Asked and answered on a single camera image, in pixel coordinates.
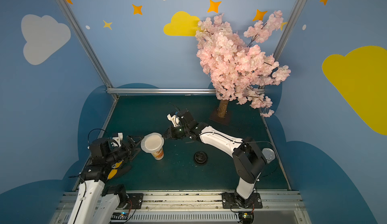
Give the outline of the round white leak-proof paper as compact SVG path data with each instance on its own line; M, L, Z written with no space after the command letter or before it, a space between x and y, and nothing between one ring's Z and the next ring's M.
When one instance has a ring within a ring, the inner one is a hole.
M164 138L160 133L150 133L141 141L141 148L146 153L158 152L164 145Z

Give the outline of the printed paper milk tea cup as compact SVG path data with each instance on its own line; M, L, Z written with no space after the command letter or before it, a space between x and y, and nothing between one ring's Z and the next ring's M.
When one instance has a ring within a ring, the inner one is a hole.
M152 150L150 150L151 155L154 157L155 160L161 160L164 157L164 150L163 146L156 147Z

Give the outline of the black plastic cup lid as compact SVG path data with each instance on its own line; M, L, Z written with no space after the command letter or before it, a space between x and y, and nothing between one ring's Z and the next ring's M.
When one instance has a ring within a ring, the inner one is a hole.
M198 151L194 154L193 161L198 166L203 166L208 162L208 155L203 151Z

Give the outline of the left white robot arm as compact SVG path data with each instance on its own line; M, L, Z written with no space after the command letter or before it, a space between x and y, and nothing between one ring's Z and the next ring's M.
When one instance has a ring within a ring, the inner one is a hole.
M140 152L141 136L101 137L88 145L90 161L78 175L79 190L70 224L109 224L113 216L129 221L141 209L143 194L127 194L123 184L107 182L132 169L130 162Z

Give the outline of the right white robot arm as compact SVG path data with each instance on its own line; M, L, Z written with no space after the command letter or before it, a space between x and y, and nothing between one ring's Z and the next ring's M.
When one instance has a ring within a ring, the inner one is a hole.
M263 169L275 157L270 148L260 149L257 142L251 138L237 138L214 129L207 123L197 122L188 110L175 111L167 115L172 123L163 134L165 139L183 139L199 141L213 146L232 157L239 183L236 188L236 197L247 202L253 196L255 183Z

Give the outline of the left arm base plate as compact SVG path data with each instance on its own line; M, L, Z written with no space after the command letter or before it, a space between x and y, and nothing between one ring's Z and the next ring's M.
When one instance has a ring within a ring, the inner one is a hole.
M119 209L141 209L143 204L143 193L127 193L121 201Z

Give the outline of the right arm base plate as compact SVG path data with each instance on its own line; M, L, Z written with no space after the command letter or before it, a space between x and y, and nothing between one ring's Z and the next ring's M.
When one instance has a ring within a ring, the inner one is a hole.
M237 193L224 192L221 194L222 206L224 209L253 209L263 208L261 196L254 192L247 199L242 198Z

